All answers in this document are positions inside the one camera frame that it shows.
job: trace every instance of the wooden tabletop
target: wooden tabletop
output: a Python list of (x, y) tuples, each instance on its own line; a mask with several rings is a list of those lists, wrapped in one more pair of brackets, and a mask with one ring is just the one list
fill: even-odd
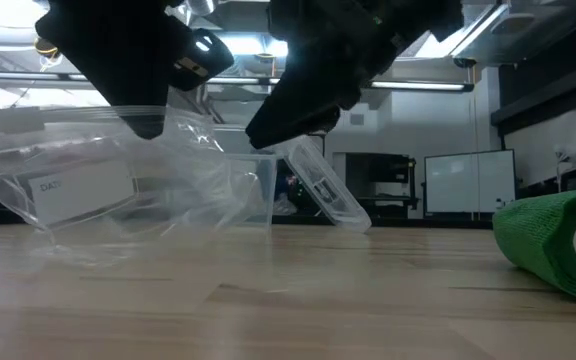
[(576, 359), (576, 299), (488, 231), (276, 227), (82, 268), (0, 227), (0, 360)]

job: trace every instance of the green tape roll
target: green tape roll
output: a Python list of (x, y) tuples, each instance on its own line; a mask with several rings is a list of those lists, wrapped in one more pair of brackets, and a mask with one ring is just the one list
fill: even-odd
[(493, 227), (508, 260), (576, 296), (576, 191), (516, 201)]

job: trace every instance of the clear plastic bag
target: clear plastic bag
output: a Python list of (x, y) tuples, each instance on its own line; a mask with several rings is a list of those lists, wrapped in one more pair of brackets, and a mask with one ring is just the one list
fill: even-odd
[[(127, 116), (164, 116), (164, 132), (143, 140)], [(229, 156), (208, 119), (181, 110), (0, 110), (0, 202), (50, 239), (40, 252), (51, 257), (97, 265), (178, 225), (266, 219), (272, 192), (262, 186), (274, 184), (258, 168), (274, 172), (274, 158)]]

